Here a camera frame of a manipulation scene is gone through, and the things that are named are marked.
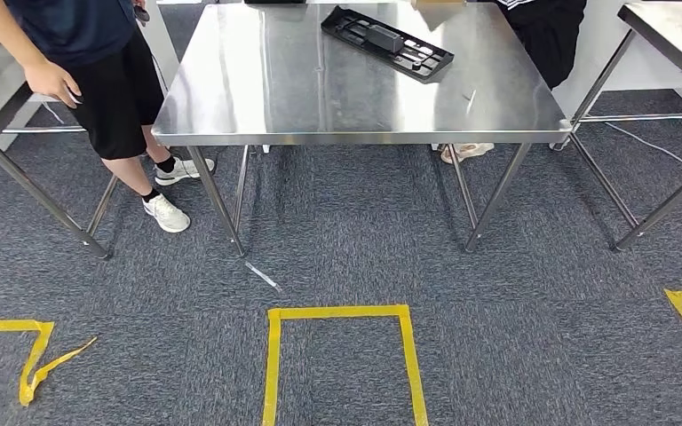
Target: black pants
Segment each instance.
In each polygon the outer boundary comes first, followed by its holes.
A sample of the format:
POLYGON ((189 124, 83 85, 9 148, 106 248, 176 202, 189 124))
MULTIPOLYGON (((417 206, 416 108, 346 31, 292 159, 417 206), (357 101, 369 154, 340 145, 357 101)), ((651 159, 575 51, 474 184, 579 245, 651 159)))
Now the black pants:
POLYGON ((140 126, 153 124, 163 104, 153 55, 136 26, 119 52, 66 68, 83 94, 83 103, 72 113, 87 129, 95 152, 106 160, 144 153, 147 143, 140 126))
POLYGON ((498 5, 548 86, 563 83, 574 68, 587 0, 535 0, 510 11, 498 5))

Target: white sneaker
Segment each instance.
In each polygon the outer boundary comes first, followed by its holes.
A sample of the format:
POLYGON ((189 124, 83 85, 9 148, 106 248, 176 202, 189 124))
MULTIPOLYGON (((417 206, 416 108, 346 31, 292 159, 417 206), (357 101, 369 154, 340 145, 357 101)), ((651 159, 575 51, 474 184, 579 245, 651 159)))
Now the white sneaker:
MULTIPOLYGON (((462 162, 465 158, 469 157, 479 157, 484 155, 487 151, 495 148, 493 144, 467 144, 467 145, 455 145, 456 155, 458 156, 458 161, 462 162)), ((453 164, 451 160, 451 151, 446 146, 443 152, 440 153, 440 159, 448 164, 453 164)))
MULTIPOLYGON (((208 165, 209 171, 213 171, 213 169, 216 168, 216 163, 211 159, 206 159, 205 164, 208 165)), ((172 170, 171 173, 166 173, 157 167, 155 168, 155 182, 161 186, 173 185, 181 179, 190 177, 200 177, 200 173, 197 172, 197 168, 194 166, 192 160, 182 160, 178 157, 174 157, 174 170, 172 170)))
POLYGON ((149 202, 142 201, 145 212, 155 217, 158 225, 167 233, 180 233, 189 227, 189 216, 171 204, 162 194, 149 202))

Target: floor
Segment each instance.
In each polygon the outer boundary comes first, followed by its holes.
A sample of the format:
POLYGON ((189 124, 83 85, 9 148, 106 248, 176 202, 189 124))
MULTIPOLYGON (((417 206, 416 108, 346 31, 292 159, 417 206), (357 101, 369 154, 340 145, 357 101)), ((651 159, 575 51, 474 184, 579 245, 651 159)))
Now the floor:
MULTIPOLYGON (((163 12, 181 53, 197 6, 163 12)), ((608 93, 594 113, 663 111, 682 112, 672 91, 608 93)), ((682 122, 623 127, 682 155, 682 122)), ((682 182, 605 125, 580 136, 639 217, 682 182)), ((89 219, 109 175, 84 136, 23 136, 8 154, 89 219)), ((239 150, 206 154, 232 205, 239 150)), ((478 208, 511 154, 464 165, 478 208)), ((0 170, 0 319, 56 321, 43 363, 99 337, 25 408, 35 335, 0 333, 0 425, 260 424, 266 310, 356 304, 410 306, 432 425, 682 424, 682 320, 662 291, 682 289, 682 205, 616 254, 625 223, 592 174, 537 146, 467 254, 453 170, 429 147, 283 147, 248 175, 248 260, 280 293, 234 257, 195 181, 165 189, 193 219, 180 235, 118 191, 98 233, 115 257, 99 262, 0 170)), ((414 424, 396 321, 287 321, 276 424, 414 424)))

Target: black sock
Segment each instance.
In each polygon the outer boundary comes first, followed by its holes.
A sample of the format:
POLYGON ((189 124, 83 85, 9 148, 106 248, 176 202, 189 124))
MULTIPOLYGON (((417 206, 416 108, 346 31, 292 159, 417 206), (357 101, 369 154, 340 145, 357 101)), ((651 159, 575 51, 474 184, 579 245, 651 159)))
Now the black sock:
POLYGON ((165 162, 157 162, 155 165, 158 167, 158 169, 163 170, 166 173, 171 173, 174 171, 174 164, 176 164, 176 159, 172 155, 165 162))
POLYGON ((150 202, 150 200, 153 200, 155 197, 157 197, 157 196, 160 195, 160 194, 161 194, 161 193, 159 193, 158 190, 156 190, 155 188, 153 188, 153 191, 150 191, 150 193, 149 193, 148 195, 143 195, 143 196, 142 196, 142 200, 143 200, 144 202, 150 202))

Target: metal frame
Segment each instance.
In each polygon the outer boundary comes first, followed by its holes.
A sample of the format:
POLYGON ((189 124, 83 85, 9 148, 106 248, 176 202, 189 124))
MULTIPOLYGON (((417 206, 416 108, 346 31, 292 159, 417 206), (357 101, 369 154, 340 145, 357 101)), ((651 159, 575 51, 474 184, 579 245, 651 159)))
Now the metal frame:
MULTIPOLYGON (((470 224, 472 226, 472 233, 469 240, 466 242, 466 251, 472 252, 477 246, 477 241, 482 237, 485 229, 488 227, 488 223, 493 215, 496 213, 501 203, 504 200, 506 190, 508 189, 511 181, 516 176, 516 172, 519 170, 521 163, 527 157, 529 148, 532 147, 532 143, 520 144, 513 155, 511 160, 506 166, 506 170, 501 176, 501 180, 498 182, 495 191, 493 192, 488 205, 482 211, 481 216, 478 216, 476 209, 474 208, 474 201, 472 200, 472 193, 469 190, 469 186, 464 178, 464 173, 461 170, 461 166, 458 162, 454 162, 454 170, 456 172, 456 179, 461 190, 462 199, 464 200, 464 205, 469 216, 470 224)), ((218 186, 216 185, 215 179, 212 174, 208 171, 205 164, 205 157, 202 155, 202 150, 199 146, 188 146, 187 151, 192 156, 194 161, 194 166, 200 173, 200 179, 202 184, 205 186, 205 192, 208 194, 208 198, 213 202, 221 216, 221 222, 223 226, 228 231, 231 242, 236 246, 236 250, 239 256, 245 256, 245 251, 242 246, 242 241, 239 239, 239 224, 242 216, 242 201, 244 198, 244 181, 247 173, 247 165, 249 162, 249 150, 250 146, 245 145, 242 152, 242 164, 239 168, 239 179, 237 180, 236 190, 235 190, 235 202, 234 202, 234 215, 231 216, 228 209, 226 208, 223 198, 221 197, 218 186)), ((446 149, 451 153, 451 158, 458 158, 456 155, 456 148, 453 144, 446 145, 446 149)))
POLYGON ((208 165, 205 162, 205 157, 202 156, 202 150, 200 149, 199 146, 188 146, 186 148, 186 150, 189 152, 189 155, 192 157, 194 166, 200 173, 202 185, 205 186, 205 193, 208 194, 208 198, 210 198, 210 200, 213 201, 213 204, 216 206, 216 209, 218 209, 218 211, 221 214, 221 222, 228 231, 229 235, 231 235, 231 242, 236 246, 236 251, 239 253, 239 257, 243 257, 246 254, 244 251, 244 247, 242 246, 242 241, 239 240, 238 229, 239 217, 242 214, 242 197, 244 196, 244 179, 247 173, 249 149, 250 146, 248 145, 244 146, 244 154, 242 155, 242 167, 239 170, 239 182, 236 185, 236 205, 234 206, 234 211, 236 212, 236 214, 234 215, 234 219, 232 219, 231 215, 228 212, 228 209, 226 208, 226 205, 223 202, 223 199, 221 198, 221 193, 218 191, 216 181, 213 179, 210 170, 208 170, 208 165))
POLYGON ((618 242, 614 243, 613 248, 619 251, 623 251, 629 248, 639 237, 645 235, 650 228, 657 225, 668 213, 675 209, 676 205, 682 201, 682 186, 676 190, 673 195, 668 197, 663 203, 661 203, 652 213, 649 214, 645 219, 639 221, 634 216, 634 214, 626 205, 621 195, 615 190, 613 184, 607 178, 605 173, 599 167, 599 165, 592 158, 590 152, 584 146, 582 141, 576 136, 576 131, 583 122, 635 122, 635 121, 651 121, 651 120, 682 120, 682 114, 642 114, 642 115, 608 115, 608 116, 590 116, 589 112, 592 106, 597 101, 600 93, 602 92, 603 86, 607 82, 608 77, 613 73, 615 67, 621 61, 621 58, 629 49, 631 42, 636 37, 636 32, 630 29, 626 36, 621 41, 621 44, 616 49, 613 57, 607 62, 605 68, 603 68, 597 81, 595 81, 592 88, 587 93, 584 101, 576 110, 574 118, 571 120, 572 133, 569 135, 568 139, 562 144, 557 144, 555 146, 551 145, 552 149, 560 151, 563 147, 570 141, 576 151, 582 156, 584 161, 590 167, 592 174, 600 182, 603 189, 610 196, 615 206, 621 211, 626 222, 631 226, 631 230, 618 242))
MULTIPOLYGON (((84 131, 81 127, 67 126, 67 127, 44 127, 44 128, 14 128, 3 129, 0 133, 6 134, 23 134, 23 133, 77 133, 84 131)), ((118 179, 111 177, 108 182, 106 190, 100 197, 100 202, 95 212, 92 215, 90 223, 86 229, 83 229, 77 222, 53 199, 46 191, 38 186, 25 171, 20 168, 8 155, 0 148, 0 167, 4 169, 14 180, 17 181, 30 195, 33 196, 41 205, 61 222, 75 237, 83 242, 83 245, 90 247, 92 254, 102 260, 108 260, 112 256, 111 250, 103 248, 94 238, 93 235, 98 229, 100 220, 106 213, 108 202, 111 195, 114 193, 118 179)))

